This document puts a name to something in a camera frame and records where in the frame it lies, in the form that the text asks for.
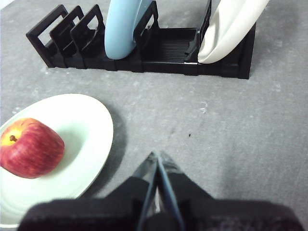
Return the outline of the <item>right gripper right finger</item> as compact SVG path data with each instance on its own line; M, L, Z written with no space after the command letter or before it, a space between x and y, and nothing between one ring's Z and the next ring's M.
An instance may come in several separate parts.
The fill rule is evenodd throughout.
M158 155L165 210L183 231L301 231L293 210L269 201L216 199L166 153Z

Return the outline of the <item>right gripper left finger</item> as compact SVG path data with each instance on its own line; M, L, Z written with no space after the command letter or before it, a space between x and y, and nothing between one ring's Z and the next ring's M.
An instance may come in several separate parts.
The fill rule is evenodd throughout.
M21 231L135 231L153 199L158 157L150 153L135 172L104 198L53 200L33 206Z

